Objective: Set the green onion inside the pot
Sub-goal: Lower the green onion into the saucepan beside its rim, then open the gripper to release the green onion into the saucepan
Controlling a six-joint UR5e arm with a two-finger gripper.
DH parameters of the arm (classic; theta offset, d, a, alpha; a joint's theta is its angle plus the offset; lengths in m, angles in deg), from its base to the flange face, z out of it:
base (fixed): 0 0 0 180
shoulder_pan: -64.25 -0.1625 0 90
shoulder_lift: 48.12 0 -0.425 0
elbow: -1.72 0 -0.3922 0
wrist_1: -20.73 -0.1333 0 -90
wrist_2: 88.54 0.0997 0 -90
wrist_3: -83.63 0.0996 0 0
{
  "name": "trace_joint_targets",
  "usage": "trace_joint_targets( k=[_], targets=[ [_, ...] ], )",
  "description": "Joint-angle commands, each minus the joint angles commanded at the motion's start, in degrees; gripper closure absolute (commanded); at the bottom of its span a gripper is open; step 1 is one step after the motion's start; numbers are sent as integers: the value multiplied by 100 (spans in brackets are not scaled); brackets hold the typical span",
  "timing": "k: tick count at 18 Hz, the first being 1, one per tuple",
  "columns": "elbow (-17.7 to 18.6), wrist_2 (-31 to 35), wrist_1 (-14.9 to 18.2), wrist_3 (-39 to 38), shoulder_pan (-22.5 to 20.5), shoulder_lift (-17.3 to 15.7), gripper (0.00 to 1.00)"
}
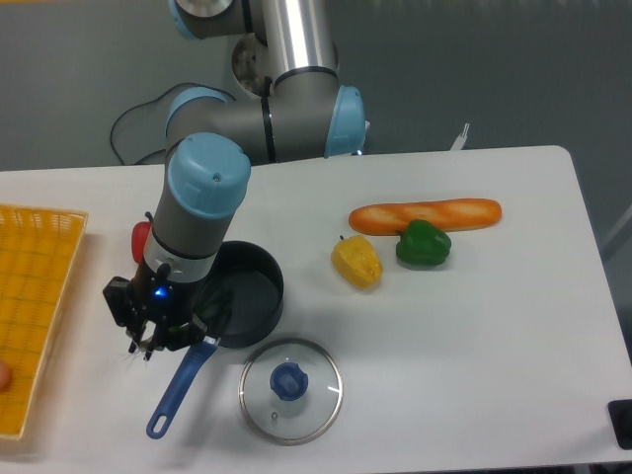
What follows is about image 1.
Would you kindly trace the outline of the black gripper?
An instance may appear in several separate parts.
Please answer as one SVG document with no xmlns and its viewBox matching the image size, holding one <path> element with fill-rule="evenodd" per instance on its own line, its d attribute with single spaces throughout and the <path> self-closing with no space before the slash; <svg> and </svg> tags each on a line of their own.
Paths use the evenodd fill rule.
<svg viewBox="0 0 632 474">
<path fill-rule="evenodd" d="M 115 276 L 103 289 L 115 323 L 130 338 L 127 351 L 143 352 L 145 361 L 155 352 L 174 352 L 205 337 L 207 325 L 194 310 L 203 281 L 175 282 L 171 275 L 168 263 L 154 271 L 141 262 L 133 278 Z"/>
</svg>

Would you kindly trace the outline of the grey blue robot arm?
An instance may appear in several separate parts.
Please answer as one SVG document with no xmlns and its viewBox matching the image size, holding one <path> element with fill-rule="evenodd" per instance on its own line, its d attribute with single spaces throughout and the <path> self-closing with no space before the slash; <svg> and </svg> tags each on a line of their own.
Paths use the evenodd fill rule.
<svg viewBox="0 0 632 474">
<path fill-rule="evenodd" d="M 354 154 L 366 134 L 360 92 L 338 78 L 323 2 L 173 1 L 169 10 L 189 39 L 253 35 L 264 89 L 239 102 L 195 86 L 170 106 L 162 194 L 135 275 L 104 290 L 130 351 L 145 356 L 204 339 L 196 302 L 252 167 Z"/>
</svg>

